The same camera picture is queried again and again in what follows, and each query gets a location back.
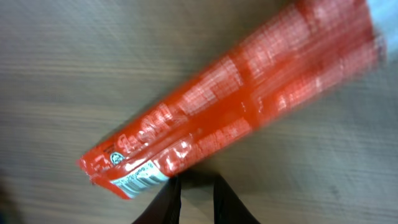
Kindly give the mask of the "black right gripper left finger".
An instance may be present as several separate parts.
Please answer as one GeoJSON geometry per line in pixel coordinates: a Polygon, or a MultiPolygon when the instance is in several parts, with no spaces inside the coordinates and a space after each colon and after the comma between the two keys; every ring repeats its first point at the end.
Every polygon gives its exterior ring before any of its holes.
{"type": "Polygon", "coordinates": [[[181,181],[173,177],[163,186],[149,206],[132,224],[179,224],[181,181]]]}

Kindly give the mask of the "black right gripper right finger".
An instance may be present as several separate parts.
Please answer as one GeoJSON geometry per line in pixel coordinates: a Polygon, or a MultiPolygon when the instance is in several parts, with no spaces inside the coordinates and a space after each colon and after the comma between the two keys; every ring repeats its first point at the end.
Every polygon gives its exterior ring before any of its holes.
{"type": "Polygon", "coordinates": [[[214,181],[213,205],[215,224],[260,224],[220,175],[214,181]]]}

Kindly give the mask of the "red Nescafe stick sachet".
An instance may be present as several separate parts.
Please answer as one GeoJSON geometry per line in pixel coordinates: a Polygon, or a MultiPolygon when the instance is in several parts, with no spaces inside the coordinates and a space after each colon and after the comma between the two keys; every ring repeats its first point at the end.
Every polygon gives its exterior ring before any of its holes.
{"type": "Polygon", "coordinates": [[[93,184],[134,198],[374,66],[383,51],[369,1],[296,2],[78,164],[93,184]]]}

